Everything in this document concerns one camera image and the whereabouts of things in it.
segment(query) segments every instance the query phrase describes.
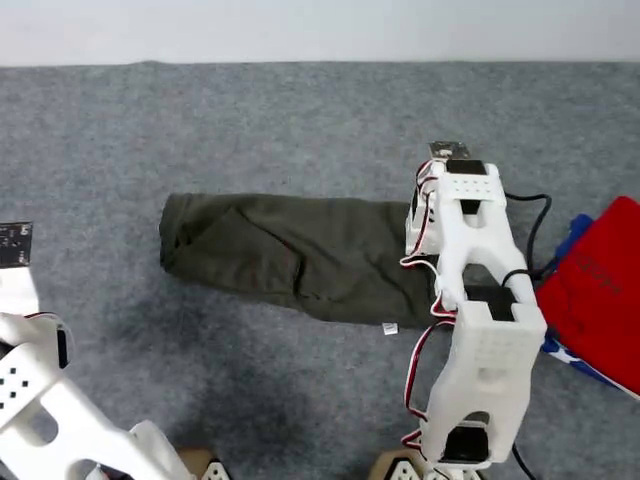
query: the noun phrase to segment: red fabric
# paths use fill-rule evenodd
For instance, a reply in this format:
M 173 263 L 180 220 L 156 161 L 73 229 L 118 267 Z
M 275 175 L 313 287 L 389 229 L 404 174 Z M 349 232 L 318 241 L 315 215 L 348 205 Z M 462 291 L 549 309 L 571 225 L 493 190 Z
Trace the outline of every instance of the red fabric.
M 640 393 L 640 205 L 618 197 L 538 289 L 558 340 Z

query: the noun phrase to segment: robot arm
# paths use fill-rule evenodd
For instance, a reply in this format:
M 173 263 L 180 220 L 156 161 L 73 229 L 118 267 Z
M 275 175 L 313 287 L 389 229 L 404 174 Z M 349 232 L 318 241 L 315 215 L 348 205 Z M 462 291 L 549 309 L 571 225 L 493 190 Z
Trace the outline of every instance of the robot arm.
M 420 449 L 442 468 L 483 469 L 508 457 L 546 323 L 528 275 L 510 276 L 506 289 L 465 288 L 468 264 L 485 266 L 500 285 L 526 263 L 513 242 L 497 167 L 469 160 L 460 143 L 430 146 L 406 221 L 407 254 L 439 255 L 436 295 L 457 314 L 449 358 L 420 419 Z
M 100 465 L 92 480 L 110 478 L 102 465 L 128 478 L 195 480 L 153 423 L 130 432 L 116 428 L 66 377 L 62 322 L 33 314 L 38 297 L 28 268 L 30 236 L 30 224 L 0 225 L 0 312 L 9 312 L 0 313 L 0 460 L 21 480 L 77 480 L 83 460 Z M 50 442 L 31 426 L 41 410 L 57 423 Z

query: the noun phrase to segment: gray carpet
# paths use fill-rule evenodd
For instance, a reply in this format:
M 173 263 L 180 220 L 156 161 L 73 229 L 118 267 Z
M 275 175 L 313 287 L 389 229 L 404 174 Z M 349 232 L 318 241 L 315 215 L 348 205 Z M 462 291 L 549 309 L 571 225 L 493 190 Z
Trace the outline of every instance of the gray carpet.
M 70 375 L 121 426 L 216 448 L 235 479 L 364 479 L 414 428 L 419 336 L 328 324 L 186 285 L 158 264 L 172 191 L 408 200 L 432 139 L 461 139 L 514 193 L 549 192 L 549 258 L 579 212 L 640 194 L 640 65 L 306 64 L 0 70 L 0 220 L 35 221 L 45 310 Z M 512 205 L 524 247 L 539 206 Z M 435 336 L 418 394 L 448 351 Z M 631 479 L 640 405 L 541 355 L 520 431 L 545 479 Z M 524 478 L 513 460 L 492 479 Z

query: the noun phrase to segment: green cargo pants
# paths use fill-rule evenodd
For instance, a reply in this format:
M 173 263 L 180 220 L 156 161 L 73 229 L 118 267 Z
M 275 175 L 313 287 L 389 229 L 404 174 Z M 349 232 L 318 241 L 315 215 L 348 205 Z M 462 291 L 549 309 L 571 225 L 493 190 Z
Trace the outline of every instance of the green cargo pants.
M 403 269 L 408 205 L 350 198 L 171 195 L 161 263 L 184 280 L 327 321 L 433 323 L 433 274 Z

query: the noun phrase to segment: white tag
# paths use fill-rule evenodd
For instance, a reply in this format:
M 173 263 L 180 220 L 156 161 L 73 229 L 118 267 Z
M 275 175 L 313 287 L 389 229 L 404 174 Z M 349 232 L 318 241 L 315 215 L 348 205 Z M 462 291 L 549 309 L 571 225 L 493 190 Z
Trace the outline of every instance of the white tag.
M 382 330 L 385 335 L 395 335 L 398 333 L 398 324 L 397 323 L 383 323 Z

